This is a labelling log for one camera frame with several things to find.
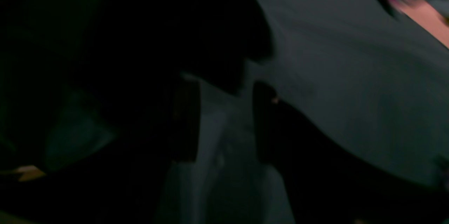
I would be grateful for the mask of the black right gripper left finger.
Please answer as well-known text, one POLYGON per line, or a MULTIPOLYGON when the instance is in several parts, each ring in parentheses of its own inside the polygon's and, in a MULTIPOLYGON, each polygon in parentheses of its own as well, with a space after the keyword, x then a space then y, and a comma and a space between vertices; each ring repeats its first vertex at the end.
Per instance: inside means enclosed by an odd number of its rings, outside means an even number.
POLYGON ((151 224, 173 161, 193 162, 200 133, 197 80, 178 78, 133 99, 133 116, 108 111, 53 135, 43 176, 1 182, 1 210, 39 224, 151 224))

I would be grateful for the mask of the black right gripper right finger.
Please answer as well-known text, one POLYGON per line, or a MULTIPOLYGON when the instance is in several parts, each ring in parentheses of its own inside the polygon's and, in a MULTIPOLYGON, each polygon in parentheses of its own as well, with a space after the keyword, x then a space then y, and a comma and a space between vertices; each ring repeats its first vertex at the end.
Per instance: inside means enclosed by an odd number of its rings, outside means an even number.
POLYGON ((448 178, 437 188, 382 171, 332 141, 303 113, 257 81, 252 89, 257 156, 282 176, 297 224, 442 224, 448 178))

